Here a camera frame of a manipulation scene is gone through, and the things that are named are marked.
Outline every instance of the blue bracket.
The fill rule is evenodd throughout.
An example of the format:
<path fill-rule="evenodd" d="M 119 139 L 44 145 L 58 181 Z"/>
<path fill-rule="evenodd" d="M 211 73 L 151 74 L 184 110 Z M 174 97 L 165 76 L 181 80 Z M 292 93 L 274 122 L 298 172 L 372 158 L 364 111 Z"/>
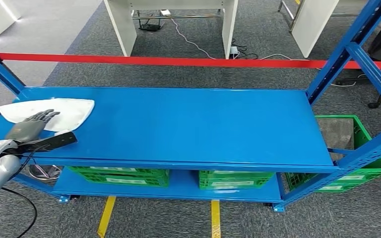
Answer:
<path fill-rule="evenodd" d="M 63 194 L 59 196 L 59 203 L 68 203 L 69 200 L 70 200 L 70 195 Z"/>
<path fill-rule="evenodd" d="M 283 206 L 276 206 L 277 203 L 272 205 L 272 210 L 274 212 L 285 212 L 285 208 Z"/>

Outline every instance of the white cloth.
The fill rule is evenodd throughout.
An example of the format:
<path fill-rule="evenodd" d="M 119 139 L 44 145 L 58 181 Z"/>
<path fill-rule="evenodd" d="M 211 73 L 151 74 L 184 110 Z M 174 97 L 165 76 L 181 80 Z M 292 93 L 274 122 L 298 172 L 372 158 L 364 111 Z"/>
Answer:
<path fill-rule="evenodd" d="M 94 100 L 55 98 L 0 106 L 0 113 L 7 121 L 18 123 L 36 113 L 53 109 L 60 114 L 46 124 L 45 130 L 59 132 L 77 129 L 87 119 L 93 108 Z"/>

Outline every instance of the chair leg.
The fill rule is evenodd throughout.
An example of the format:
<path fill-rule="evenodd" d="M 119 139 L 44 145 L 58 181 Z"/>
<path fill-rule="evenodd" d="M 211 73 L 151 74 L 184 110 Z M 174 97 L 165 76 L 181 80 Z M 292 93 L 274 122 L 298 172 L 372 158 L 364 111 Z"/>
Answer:
<path fill-rule="evenodd" d="M 369 103 L 367 106 L 371 109 L 376 109 L 381 105 L 381 95 L 379 95 L 378 101 L 375 103 Z"/>

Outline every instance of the blue metal shelf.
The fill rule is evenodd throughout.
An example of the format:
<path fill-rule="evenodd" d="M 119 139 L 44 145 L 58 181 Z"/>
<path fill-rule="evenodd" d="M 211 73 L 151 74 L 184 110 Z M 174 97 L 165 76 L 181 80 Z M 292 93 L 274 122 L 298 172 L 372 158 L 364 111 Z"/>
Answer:
<path fill-rule="evenodd" d="M 163 188 L 88 182 L 82 176 L 69 169 L 64 169 L 54 187 L 54 193 L 194 200 L 282 201 L 277 176 L 273 176 L 264 186 L 258 189 L 236 189 L 225 192 L 218 190 L 200 190 L 197 174 L 197 171 L 172 170 L 170 171 L 169 187 Z"/>
<path fill-rule="evenodd" d="M 45 87 L 25 88 L 15 102 L 70 97 L 94 100 L 94 110 L 75 131 L 78 143 L 37 153 L 38 163 L 97 158 L 101 166 L 337 170 L 302 90 Z M 0 119 L 1 138 L 11 126 Z"/>
<path fill-rule="evenodd" d="M 381 70 L 361 48 L 380 21 L 381 0 L 369 0 L 306 90 L 27 88 L 0 61 L 0 81 L 17 95 L 15 102 L 95 100 L 94 111 L 74 132 L 78 143 L 36 154 L 38 164 L 174 169 L 168 188 L 90 183 L 67 170 L 55 187 L 23 175 L 14 180 L 62 202 L 70 195 L 221 199 L 270 202 L 274 211 L 284 211 L 288 204 L 381 157 L 379 134 L 334 164 L 312 112 L 350 59 L 381 93 Z M 0 139 L 11 127 L 0 117 Z M 51 134 L 44 132 L 42 137 Z M 190 171 L 178 169 L 277 173 L 259 189 L 227 193 L 200 190 Z M 279 172 L 319 175 L 285 193 Z"/>

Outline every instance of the desk leg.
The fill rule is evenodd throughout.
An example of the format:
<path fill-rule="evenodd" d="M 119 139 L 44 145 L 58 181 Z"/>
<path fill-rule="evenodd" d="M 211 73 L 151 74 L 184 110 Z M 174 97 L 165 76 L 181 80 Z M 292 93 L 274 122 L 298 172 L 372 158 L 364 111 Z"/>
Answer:
<path fill-rule="evenodd" d="M 224 21 L 223 21 L 223 46 L 226 59 L 230 55 L 231 41 L 233 40 L 234 22 L 236 20 L 237 4 L 239 0 L 224 1 Z"/>
<path fill-rule="evenodd" d="M 130 56 L 136 40 L 136 30 L 127 0 L 104 0 L 124 56 Z"/>

